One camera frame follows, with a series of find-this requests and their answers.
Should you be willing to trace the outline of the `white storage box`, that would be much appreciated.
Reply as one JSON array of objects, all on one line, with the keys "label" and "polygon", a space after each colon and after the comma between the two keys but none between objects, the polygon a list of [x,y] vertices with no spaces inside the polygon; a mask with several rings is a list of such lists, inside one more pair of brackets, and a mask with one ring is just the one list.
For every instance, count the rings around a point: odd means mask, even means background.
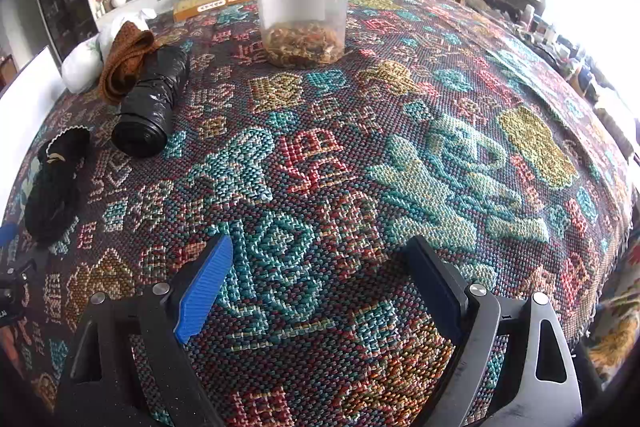
[{"label": "white storage box", "polygon": [[45,46],[1,95],[1,216],[24,157],[51,108],[64,93],[58,63]]}]

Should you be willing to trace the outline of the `brown knitted cloth roll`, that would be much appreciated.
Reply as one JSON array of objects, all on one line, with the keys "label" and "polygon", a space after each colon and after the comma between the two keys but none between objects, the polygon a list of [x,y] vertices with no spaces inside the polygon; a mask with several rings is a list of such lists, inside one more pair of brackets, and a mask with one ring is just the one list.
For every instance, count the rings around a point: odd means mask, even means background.
[{"label": "brown knitted cloth roll", "polygon": [[134,89],[145,57],[159,46],[149,29],[141,30],[133,22],[122,24],[99,79],[100,95],[106,103],[117,105]]}]

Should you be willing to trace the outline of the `black plastic bag roll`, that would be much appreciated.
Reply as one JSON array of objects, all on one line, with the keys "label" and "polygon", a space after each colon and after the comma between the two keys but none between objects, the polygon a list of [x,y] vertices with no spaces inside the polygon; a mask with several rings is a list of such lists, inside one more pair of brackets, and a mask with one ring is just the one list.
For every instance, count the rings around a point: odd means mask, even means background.
[{"label": "black plastic bag roll", "polygon": [[190,56],[178,46],[160,46],[145,57],[140,78],[120,104],[112,142],[134,158],[158,155],[172,133],[172,114],[189,75]]}]

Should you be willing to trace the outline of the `white bundled cloth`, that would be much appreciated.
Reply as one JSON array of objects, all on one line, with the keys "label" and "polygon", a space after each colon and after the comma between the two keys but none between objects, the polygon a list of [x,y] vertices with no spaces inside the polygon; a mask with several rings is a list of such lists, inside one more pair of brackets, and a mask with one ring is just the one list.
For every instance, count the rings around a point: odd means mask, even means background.
[{"label": "white bundled cloth", "polygon": [[148,21],[154,18],[157,18],[154,9],[126,11],[105,23],[97,35],[79,43],[62,63],[61,76],[66,89],[77,94],[93,87],[98,82],[107,55],[124,23],[133,23],[139,30],[148,30]]}]

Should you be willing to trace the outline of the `colourful woven table cloth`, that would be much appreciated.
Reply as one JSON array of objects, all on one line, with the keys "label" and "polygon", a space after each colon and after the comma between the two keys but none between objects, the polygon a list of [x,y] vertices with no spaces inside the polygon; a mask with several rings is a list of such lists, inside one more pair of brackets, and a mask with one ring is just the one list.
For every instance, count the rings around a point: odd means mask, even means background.
[{"label": "colourful woven table cloth", "polygon": [[230,426],[411,423],[452,352],[401,259],[415,235],[500,296],[543,291],[584,335],[627,242],[628,164],[509,31],[450,0],[349,0],[344,57],[297,72],[268,62],[253,2],[153,30],[191,59],[157,156],[114,147],[94,90],[62,95],[35,137],[91,132],[12,327],[44,403],[92,294],[137,294],[217,233],[235,262],[186,352]]}]

